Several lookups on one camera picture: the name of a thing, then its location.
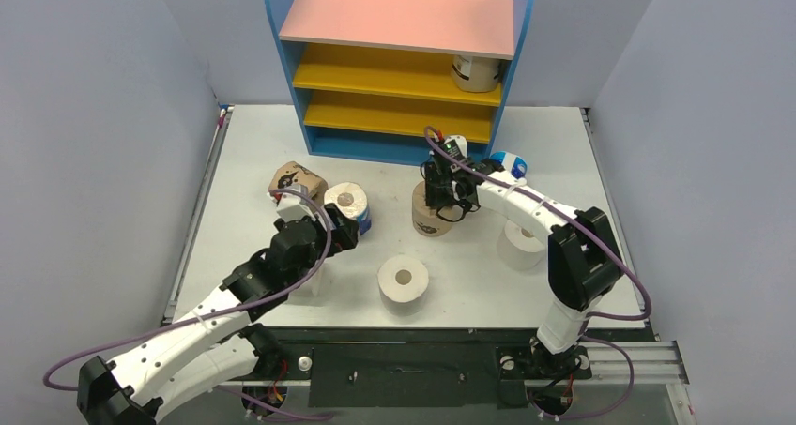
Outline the brown printed paper roll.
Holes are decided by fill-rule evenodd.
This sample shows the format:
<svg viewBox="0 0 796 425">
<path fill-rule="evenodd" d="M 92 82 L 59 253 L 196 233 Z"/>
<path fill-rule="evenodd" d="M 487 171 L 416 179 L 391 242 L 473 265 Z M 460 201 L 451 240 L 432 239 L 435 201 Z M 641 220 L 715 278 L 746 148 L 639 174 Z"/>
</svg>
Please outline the brown printed paper roll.
<svg viewBox="0 0 796 425">
<path fill-rule="evenodd" d="M 298 186 L 304 187 L 307 190 L 307 194 L 314 201 L 323 199 L 326 190 L 329 188 L 328 181 L 325 178 L 295 161 L 289 161 L 275 171 L 268 185 L 268 191 Z"/>
</svg>

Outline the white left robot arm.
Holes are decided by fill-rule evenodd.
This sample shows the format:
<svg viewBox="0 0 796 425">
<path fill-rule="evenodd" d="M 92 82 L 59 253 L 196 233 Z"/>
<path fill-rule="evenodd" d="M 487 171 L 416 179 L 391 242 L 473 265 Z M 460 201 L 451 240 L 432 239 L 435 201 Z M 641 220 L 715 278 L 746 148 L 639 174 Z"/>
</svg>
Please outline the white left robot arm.
<svg viewBox="0 0 796 425">
<path fill-rule="evenodd" d="M 93 357 L 79 371 L 77 407 L 89 424 L 157 424 L 228 380 L 268 378 L 280 345 L 259 319 L 324 257 L 352 250 L 359 224 L 335 204 L 318 215 L 277 219 L 268 247 L 237 266 L 193 310 L 128 352 Z"/>
</svg>

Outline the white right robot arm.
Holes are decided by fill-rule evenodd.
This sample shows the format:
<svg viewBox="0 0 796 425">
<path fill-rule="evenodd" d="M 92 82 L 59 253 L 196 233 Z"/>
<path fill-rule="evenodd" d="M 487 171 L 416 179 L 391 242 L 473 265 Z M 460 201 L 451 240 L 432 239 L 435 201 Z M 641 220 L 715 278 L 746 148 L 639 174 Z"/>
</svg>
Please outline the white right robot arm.
<svg viewBox="0 0 796 425">
<path fill-rule="evenodd" d="M 589 316 L 622 275 L 607 216 L 596 207 L 583 211 L 551 201 L 491 159 L 465 164 L 434 155 L 421 165 L 428 205 L 464 213 L 484 207 L 542 242 L 554 300 L 530 341 L 529 362 L 543 378 L 582 368 L 575 350 Z"/>
</svg>

